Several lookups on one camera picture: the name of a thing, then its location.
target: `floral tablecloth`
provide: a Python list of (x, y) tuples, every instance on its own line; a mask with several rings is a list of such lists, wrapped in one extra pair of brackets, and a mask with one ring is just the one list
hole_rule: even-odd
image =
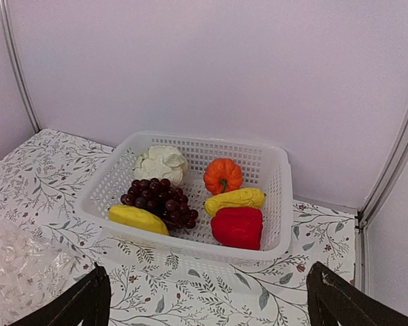
[(110, 325), (309, 325), (305, 279), (322, 261), (354, 277), (354, 216), (294, 202), (289, 251), (272, 264), (231, 266), (160, 253), (110, 236), (74, 211), (112, 148), (42, 130), (0, 161), (0, 221), (67, 246), (74, 279), (97, 261), (112, 284)]

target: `toy food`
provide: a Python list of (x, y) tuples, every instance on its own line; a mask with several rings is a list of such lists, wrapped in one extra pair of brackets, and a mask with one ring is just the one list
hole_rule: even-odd
[(156, 215), (127, 205), (115, 205), (109, 210), (109, 220), (149, 232), (169, 235), (166, 225)]
[(242, 169), (229, 158), (218, 158), (207, 167), (204, 182), (213, 195), (231, 192), (243, 183)]
[(153, 145), (137, 157), (136, 179), (168, 179), (174, 186), (183, 181), (188, 172), (188, 161), (174, 146)]
[(189, 198), (180, 187), (172, 187), (168, 179), (133, 180), (121, 203), (144, 209), (162, 219), (169, 230), (193, 229), (198, 211), (190, 209)]
[(210, 224), (213, 237), (222, 245), (260, 250), (263, 216), (259, 209), (221, 209)]
[(265, 204), (265, 194), (258, 188), (242, 188), (213, 196), (205, 201), (205, 211), (211, 217), (220, 209), (251, 207), (260, 209)]

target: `pumpkin stem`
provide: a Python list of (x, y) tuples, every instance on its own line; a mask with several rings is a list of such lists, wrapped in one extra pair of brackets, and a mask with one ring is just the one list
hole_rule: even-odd
[(225, 190), (226, 190), (226, 180), (221, 180), (221, 184), (224, 186), (224, 187), (222, 188), (222, 193), (224, 193)]

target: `bunch of grapes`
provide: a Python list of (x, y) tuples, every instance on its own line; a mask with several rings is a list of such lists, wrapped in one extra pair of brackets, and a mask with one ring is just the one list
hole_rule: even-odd
[(159, 216), (170, 230), (193, 229), (197, 225), (198, 211), (189, 209), (188, 201), (182, 188), (157, 178), (133, 180), (127, 194), (121, 196), (121, 203)]

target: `basket rim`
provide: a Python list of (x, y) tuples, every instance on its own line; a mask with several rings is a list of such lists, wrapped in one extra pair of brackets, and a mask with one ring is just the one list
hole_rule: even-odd
[[(117, 162), (117, 154), (124, 153), (129, 148), (129, 143), (135, 137), (139, 135), (152, 135), (152, 136), (160, 136), (160, 137), (182, 137), (187, 139), (196, 139), (196, 140), (210, 140), (210, 141), (221, 141), (221, 142), (230, 142), (233, 145), (250, 145), (250, 146), (257, 146), (257, 147), (267, 147), (269, 149), (278, 151), (280, 155), (282, 155), (282, 162), (280, 162), (281, 168), (284, 170), (282, 173), (282, 188), (290, 190), (290, 202), (289, 200), (282, 200), (282, 217), (285, 216), (286, 218), (281, 218), (281, 225), (279, 229), (279, 243), (275, 246), (275, 248), (266, 250), (266, 251), (255, 251), (249, 249), (239, 249), (239, 248), (232, 248), (232, 247), (224, 247), (216, 244), (208, 244), (204, 242), (197, 242), (188, 239), (176, 238), (173, 236), (164, 236), (162, 234), (155, 234), (153, 232), (140, 230), (137, 228), (133, 228), (127, 225), (122, 225), (119, 223), (115, 223), (110, 221), (109, 219), (105, 219), (103, 217), (98, 217), (87, 213), (83, 207), (84, 203), (90, 200), (90, 194), (93, 190), (98, 187), (101, 180), (104, 178), (105, 174), (112, 169), (114, 164)], [(143, 132), (136, 132), (129, 137), (127, 137), (115, 150), (110, 154), (110, 156), (102, 163), (102, 165), (97, 169), (95, 174), (88, 180), (84, 188), (78, 194), (78, 197), (75, 202), (75, 209), (76, 213), (79, 217), (84, 218), (92, 223), (99, 224), (104, 228), (111, 229), (115, 232), (120, 232), (123, 234), (127, 234), (129, 236), (136, 236), (142, 239), (148, 239), (150, 241), (158, 242), (161, 245), (167, 247), (177, 247), (179, 250), (186, 249), (186, 250), (195, 250), (199, 253), (205, 253), (208, 255), (217, 255), (217, 256), (226, 256), (229, 259), (244, 259), (244, 260), (254, 260), (254, 261), (269, 261), (273, 260), (279, 256), (282, 256), (290, 246), (291, 240), (291, 227), (293, 223), (293, 210), (292, 210), (292, 178), (291, 178), (291, 167), (288, 162), (288, 155), (287, 152), (278, 146), (272, 146), (268, 144), (257, 144), (257, 143), (244, 143), (236, 141), (236, 140), (228, 140), (228, 139), (217, 139), (217, 138), (200, 138), (200, 137), (190, 137), (190, 136), (183, 136), (178, 134), (169, 134), (169, 133), (162, 133), (162, 132), (150, 132), (150, 131), (143, 131)]]

